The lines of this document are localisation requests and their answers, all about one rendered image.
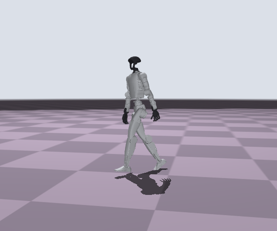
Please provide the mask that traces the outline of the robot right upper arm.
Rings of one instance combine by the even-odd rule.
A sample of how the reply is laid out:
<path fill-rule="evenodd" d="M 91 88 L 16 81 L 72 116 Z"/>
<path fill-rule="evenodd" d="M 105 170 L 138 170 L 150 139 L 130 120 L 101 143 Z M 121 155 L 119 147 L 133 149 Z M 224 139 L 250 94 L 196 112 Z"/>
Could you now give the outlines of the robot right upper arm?
<path fill-rule="evenodd" d="M 130 97 L 130 93 L 129 93 L 129 86 L 128 86 L 128 76 L 126 77 L 126 82 L 127 82 L 127 92 L 125 93 L 125 96 L 128 98 Z"/>

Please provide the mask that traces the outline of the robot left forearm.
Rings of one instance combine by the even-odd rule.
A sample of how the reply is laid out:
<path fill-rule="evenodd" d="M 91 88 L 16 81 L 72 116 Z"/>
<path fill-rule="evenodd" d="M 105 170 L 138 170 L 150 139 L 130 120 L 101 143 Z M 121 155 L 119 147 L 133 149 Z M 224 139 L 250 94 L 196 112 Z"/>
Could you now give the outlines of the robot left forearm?
<path fill-rule="evenodd" d="M 149 93 L 150 95 L 148 96 L 148 99 L 150 101 L 150 105 L 153 107 L 153 109 L 157 109 L 157 106 L 156 106 L 156 101 L 154 101 L 154 97 L 153 97 L 153 94 L 151 92 L 151 90 L 149 89 Z"/>

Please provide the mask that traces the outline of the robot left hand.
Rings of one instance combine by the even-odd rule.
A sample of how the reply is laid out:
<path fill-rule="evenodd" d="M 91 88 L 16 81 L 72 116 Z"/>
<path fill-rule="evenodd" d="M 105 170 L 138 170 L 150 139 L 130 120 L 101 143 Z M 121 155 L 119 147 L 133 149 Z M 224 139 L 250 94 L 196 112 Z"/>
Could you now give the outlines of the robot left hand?
<path fill-rule="evenodd" d="M 158 113 L 157 109 L 154 110 L 153 107 L 151 107 L 151 108 L 153 111 L 151 119 L 154 117 L 153 121 L 157 121 L 158 119 L 160 119 L 159 113 Z"/>

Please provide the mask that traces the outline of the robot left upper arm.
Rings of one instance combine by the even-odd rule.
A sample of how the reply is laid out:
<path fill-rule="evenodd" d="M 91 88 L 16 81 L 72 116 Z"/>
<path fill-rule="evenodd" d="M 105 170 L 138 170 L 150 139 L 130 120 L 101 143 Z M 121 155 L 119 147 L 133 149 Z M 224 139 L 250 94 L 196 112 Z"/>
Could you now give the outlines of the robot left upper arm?
<path fill-rule="evenodd" d="M 142 84 L 143 84 L 143 87 L 144 87 L 144 94 L 146 95 L 146 96 L 148 96 L 148 95 L 150 95 L 150 93 L 149 93 L 149 83 L 148 83 L 148 80 L 147 80 L 147 75 L 146 75 L 146 73 L 138 73 L 137 74 L 138 75 L 138 78 L 139 78 L 139 80 L 141 80 L 141 82 L 142 82 Z"/>

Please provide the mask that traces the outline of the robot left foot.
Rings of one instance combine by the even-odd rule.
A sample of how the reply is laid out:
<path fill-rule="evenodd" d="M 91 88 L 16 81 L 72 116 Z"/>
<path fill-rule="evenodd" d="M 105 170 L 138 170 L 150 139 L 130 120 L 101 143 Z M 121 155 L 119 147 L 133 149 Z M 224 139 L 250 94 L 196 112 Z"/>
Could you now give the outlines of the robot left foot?
<path fill-rule="evenodd" d="M 125 166 L 122 166 L 118 169 L 115 169 L 115 171 L 120 171 L 120 172 L 131 172 L 131 167 L 125 167 Z"/>

